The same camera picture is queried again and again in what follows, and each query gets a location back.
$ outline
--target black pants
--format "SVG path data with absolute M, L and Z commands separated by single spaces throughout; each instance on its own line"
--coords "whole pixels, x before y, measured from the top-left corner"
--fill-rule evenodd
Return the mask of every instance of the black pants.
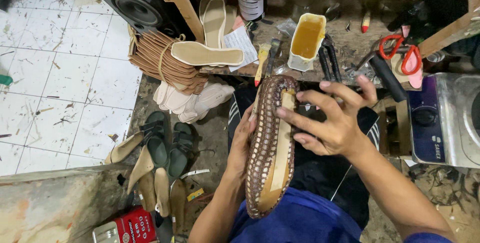
M 255 101 L 255 96 L 256 88 L 243 87 L 236 90 L 231 98 L 228 117 L 228 151 L 230 151 L 233 135 L 243 112 Z M 314 107 L 305 111 L 305 115 L 308 116 L 308 113 L 315 112 L 321 111 L 316 111 Z M 362 132 L 378 149 L 379 132 L 376 125 L 378 115 L 372 109 L 363 108 L 358 112 L 357 120 Z M 296 143 L 294 163 L 295 171 L 290 187 L 310 191 L 332 201 L 347 212 L 361 229 L 367 226 L 370 194 L 347 159 L 342 156 L 319 156 Z

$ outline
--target white tile floor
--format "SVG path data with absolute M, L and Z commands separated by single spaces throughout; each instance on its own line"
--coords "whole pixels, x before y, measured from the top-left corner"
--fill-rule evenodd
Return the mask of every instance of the white tile floor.
M 13 0 L 0 28 L 0 176 L 101 165 L 142 77 L 126 21 L 104 1 Z

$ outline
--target black handle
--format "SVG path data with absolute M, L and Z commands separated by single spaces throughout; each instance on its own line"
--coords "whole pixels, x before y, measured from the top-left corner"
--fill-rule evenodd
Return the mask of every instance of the black handle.
M 270 58 L 268 59 L 267 70 L 265 71 L 266 78 L 272 75 L 273 61 L 275 61 L 275 58 L 273 58 L 273 56 L 270 56 Z
M 324 48 L 323 46 L 320 47 L 318 50 L 318 57 L 320 60 L 320 66 L 321 70 L 323 71 L 325 75 L 325 80 L 327 81 L 332 81 L 332 77 L 330 75 L 330 70 L 328 69 L 328 62 L 327 62 L 327 57 L 325 56 Z
M 337 56 L 335 55 L 335 48 L 332 44 L 325 46 L 327 49 L 328 57 L 332 63 L 332 74 L 335 77 L 337 82 L 342 82 L 342 76 L 340 75 L 339 64 L 337 62 Z
M 393 75 L 387 62 L 380 57 L 378 53 L 370 59 L 370 64 L 375 70 L 377 76 L 381 79 L 383 85 L 390 91 L 395 102 L 404 101 L 407 98 L 407 92 L 400 84 L 399 80 Z

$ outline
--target stove knob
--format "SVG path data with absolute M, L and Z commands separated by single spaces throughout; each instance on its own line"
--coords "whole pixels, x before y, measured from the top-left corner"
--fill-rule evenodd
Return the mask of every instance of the stove knob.
M 418 109 L 412 115 L 414 123 L 422 127 L 431 127 L 437 121 L 437 111 L 430 109 Z

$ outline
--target red tin can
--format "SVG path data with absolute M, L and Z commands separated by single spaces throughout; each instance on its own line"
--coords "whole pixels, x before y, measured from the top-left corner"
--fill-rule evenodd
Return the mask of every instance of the red tin can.
M 157 240 L 152 216 L 141 206 L 93 230 L 95 243 L 150 243 Z

